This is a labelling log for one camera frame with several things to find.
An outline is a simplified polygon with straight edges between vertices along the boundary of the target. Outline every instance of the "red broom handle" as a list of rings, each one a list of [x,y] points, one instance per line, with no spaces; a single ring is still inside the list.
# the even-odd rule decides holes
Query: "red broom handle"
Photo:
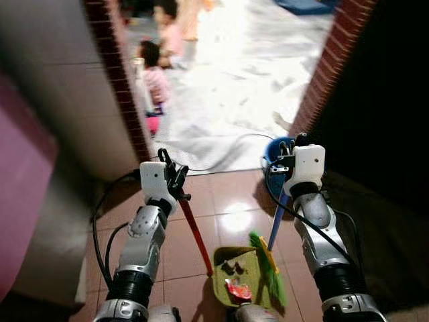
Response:
[[[194,238],[195,238],[196,244],[198,245],[198,248],[200,249],[202,259],[204,260],[204,263],[206,264],[207,275],[212,276],[213,275],[213,268],[212,268],[212,264],[210,263],[210,257],[208,256],[206,246],[204,245],[204,242],[201,238],[200,230],[198,229],[198,226],[196,225],[194,215],[192,214],[192,210],[190,209],[190,206],[189,206],[189,202],[187,200],[179,200],[179,204],[183,210],[183,213],[185,214],[185,218],[188,221],[190,229],[192,230],[192,233],[194,234]]]

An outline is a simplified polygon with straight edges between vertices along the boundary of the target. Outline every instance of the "dark hair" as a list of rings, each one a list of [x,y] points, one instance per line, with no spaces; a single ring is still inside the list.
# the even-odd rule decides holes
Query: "dark hair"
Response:
[[[176,0],[156,0],[155,6],[161,7],[164,10],[164,13],[173,19],[177,17]]]
[[[140,46],[140,56],[145,59],[145,65],[147,67],[157,66],[160,59],[160,47],[148,40],[140,42]]]

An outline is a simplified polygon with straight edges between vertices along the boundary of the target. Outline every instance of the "broom handle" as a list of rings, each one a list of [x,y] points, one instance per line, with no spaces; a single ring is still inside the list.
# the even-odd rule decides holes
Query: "broom handle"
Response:
[[[279,196],[279,202],[282,205],[286,205],[288,203],[288,200],[289,200],[289,196],[287,196],[284,193],[284,189],[282,189],[282,191],[280,192],[280,196]],[[283,214],[284,214],[284,209],[277,206],[277,208],[275,209],[273,228],[271,229],[271,235],[269,236],[269,241],[268,241],[268,250],[269,251],[272,251],[272,249],[273,249],[275,237],[277,236],[277,232],[279,231],[279,227],[280,227],[280,223],[282,222]]]
[[[194,215],[192,214],[192,210],[190,209],[190,206],[189,206],[189,202],[187,200],[179,200],[179,204],[183,210],[183,213],[185,214],[185,218],[188,221],[190,229],[192,230],[192,233],[194,234],[196,245],[200,249],[202,259],[204,260],[204,263],[206,264],[207,275],[212,276],[213,275],[213,268],[212,268],[212,264],[210,262],[210,257],[208,256],[206,246],[204,245],[204,242],[201,238],[200,230],[198,229],[198,226],[196,225]]]

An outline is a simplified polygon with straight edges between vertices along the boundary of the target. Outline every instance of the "toddler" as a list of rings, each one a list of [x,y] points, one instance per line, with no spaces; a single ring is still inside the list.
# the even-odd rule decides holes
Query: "toddler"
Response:
[[[155,21],[160,31],[160,66],[183,67],[182,33],[176,23],[176,0],[157,0],[155,3]]]
[[[139,56],[145,60],[143,76],[152,103],[156,107],[155,114],[162,115],[163,104],[170,96],[170,86],[163,70],[158,66],[160,48],[153,42],[145,40],[140,43],[139,51]]]

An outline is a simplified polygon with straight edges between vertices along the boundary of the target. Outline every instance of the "blue mat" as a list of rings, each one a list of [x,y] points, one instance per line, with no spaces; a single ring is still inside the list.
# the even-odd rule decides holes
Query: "blue mat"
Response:
[[[295,15],[323,15],[334,11],[336,1],[274,0],[280,7]]]

